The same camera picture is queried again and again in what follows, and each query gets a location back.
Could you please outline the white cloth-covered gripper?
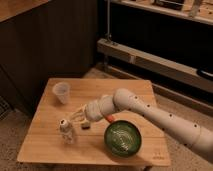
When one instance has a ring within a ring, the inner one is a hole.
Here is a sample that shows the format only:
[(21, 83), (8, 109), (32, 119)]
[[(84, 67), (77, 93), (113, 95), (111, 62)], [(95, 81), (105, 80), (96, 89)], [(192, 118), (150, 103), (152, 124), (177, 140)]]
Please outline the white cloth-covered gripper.
[(104, 117), (114, 114), (115, 112), (116, 107), (113, 102), (113, 97), (111, 95), (107, 95), (90, 101), (86, 107), (81, 107), (75, 112), (69, 114), (68, 118), (72, 122), (79, 123), (86, 122), (87, 119), (90, 122), (98, 122)]

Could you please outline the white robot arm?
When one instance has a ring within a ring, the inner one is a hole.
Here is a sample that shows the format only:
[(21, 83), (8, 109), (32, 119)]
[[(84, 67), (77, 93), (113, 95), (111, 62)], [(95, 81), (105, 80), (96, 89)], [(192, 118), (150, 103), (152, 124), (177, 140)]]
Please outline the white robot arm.
[(192, 152), (213, 164), (213, 131), (152, 106), (126, 88), (119, 88), (112, 95), (105, 95), (86, 103), (69, 114), (68, 119), (73, 121), (86, 118), (90, 122), (98, 122), (108, 115), (125, 110), (144, 117)]

